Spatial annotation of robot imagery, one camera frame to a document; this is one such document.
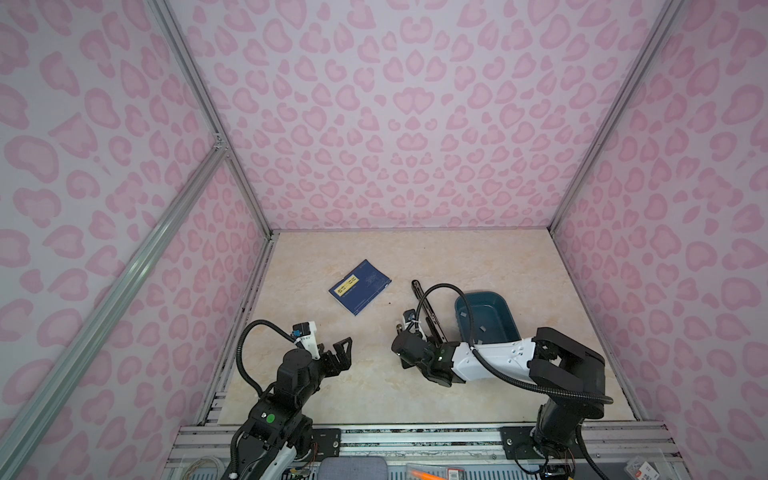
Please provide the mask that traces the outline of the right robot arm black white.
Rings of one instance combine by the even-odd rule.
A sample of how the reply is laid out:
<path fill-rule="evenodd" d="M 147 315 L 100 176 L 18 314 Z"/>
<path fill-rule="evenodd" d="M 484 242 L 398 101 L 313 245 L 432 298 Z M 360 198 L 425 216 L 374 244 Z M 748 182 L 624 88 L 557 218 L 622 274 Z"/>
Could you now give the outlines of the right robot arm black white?
<path fill-rule="evenodd" d="M 417 287 L 416 308 L 403 314 L 391 350 L 403 368 L 417 368 L 438 385 L 450 387 L 495 378 L 524 391 L 546 396 L 527 435 L 507 438 L 507 457 L 515 463 L 522 456 L 540 458 L 524 474 L 536 479 L 573 478 L 578 457 L 599 477 L 606 475 L 590 456 L 583 436 L 588 420 L 600 420 L 613 400 L 605 390 L 604 357 L 552 327 L 540 327 L 529 338 L 504 333 L 499 322 L 483 313 L 475 293 L 456 293 L 455 313 L 462 335 L 450 341 L 444 335 L 428 300 L 432 288 Z"/>

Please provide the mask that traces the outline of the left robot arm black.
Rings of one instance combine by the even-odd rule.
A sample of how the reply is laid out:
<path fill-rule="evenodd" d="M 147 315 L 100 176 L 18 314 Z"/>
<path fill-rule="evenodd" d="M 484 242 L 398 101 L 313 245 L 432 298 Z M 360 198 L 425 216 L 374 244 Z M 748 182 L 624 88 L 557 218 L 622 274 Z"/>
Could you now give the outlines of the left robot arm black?
<path fill-rule="evenodd" d="M 269 328 L 293 345 L 284 354 L 275 380 L 266 387 L 244 365 L 245 341 L 257 327 Z M 255 390 L 257 401 L 231 438 L 223 479 L 280 479 L 291 464 L 313 455 L 313 420 L 302 410 L 324 379 L 350 369 L 353 345 L 347 337 L 327 350 L 316 341 L 315 331 L 312 322 L 296 324 L 287 332 L 264 319 L 244 327 L 236 344 L 235 364 L 241 378 Z"/>

